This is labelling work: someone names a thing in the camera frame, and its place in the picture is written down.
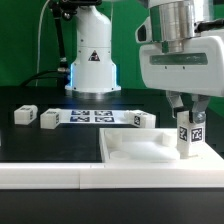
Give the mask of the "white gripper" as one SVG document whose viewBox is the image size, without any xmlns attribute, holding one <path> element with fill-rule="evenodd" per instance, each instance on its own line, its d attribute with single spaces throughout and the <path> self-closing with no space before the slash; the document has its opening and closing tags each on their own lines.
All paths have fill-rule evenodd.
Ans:
<svg viewBox="0 0 224 224">
<path fill-rule="evenodd" d="M 184 109 L 181 93 L 192 94 L 189 121 L 201 124 L 206 120 L 209 96 L 224 97 L 224 19 L 198 22 L 196 31 L 197 37 L 185 39 L 184 50 L 178 53 L 163 53 L 162 45 L 152 42 L 149 18 L 135 37 L 142 44 L 139 58 L 144 84 L 167 91 L 173 118 Z"/>
</svg>

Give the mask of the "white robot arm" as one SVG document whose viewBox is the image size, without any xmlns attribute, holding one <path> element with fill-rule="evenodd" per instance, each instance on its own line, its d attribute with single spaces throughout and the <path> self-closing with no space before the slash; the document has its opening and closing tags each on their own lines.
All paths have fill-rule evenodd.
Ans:
<svg viewBox="0 0 224 224">
<path fill-rule="evenodd" d="M 135 30 L 144 85 L 166 92 L 172 113 L 185 110 L 192 96 L 192 123 L 205 120 L 212 96 L 224 97 L 224 18 L 216 19 L 213 0 L 138 0 L 147 10 Z M 111 23 L 92 4 L 77 10 L 77 57 L 71 65 L 74 93 L 117 91 L 111 61 Z"/>
</svg>

